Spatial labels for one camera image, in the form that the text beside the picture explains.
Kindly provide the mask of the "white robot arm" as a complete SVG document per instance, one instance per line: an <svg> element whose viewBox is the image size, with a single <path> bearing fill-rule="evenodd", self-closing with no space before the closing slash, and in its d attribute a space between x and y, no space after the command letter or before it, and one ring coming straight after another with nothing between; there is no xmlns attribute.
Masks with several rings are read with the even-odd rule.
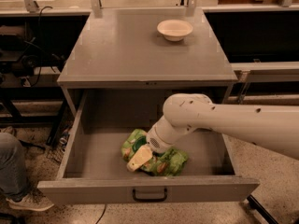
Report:
<svg viewBox="0 0 299 224"><path fill-rule="evenodd" d="M204 94L169 96L162 117L146 134L146 144L127 164L131 172L165 153L183 136L206 129L299 159L299 107L284 105L219 105Z"/></svg>

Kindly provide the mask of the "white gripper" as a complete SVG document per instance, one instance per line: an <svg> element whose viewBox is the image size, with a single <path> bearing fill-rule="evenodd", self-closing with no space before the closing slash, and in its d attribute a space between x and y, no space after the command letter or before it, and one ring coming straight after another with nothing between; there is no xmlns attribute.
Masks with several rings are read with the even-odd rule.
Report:
<svg viewBox="0 0 299 224"><path fill-rule="evenodd" d="M127 169L136 171L152 158L152 151L165 153L177 140L194 131L195 128L191 126L173 126L165 117L161 117L147 132L147 145L133 149L134 155L127 163Z"/></svg>

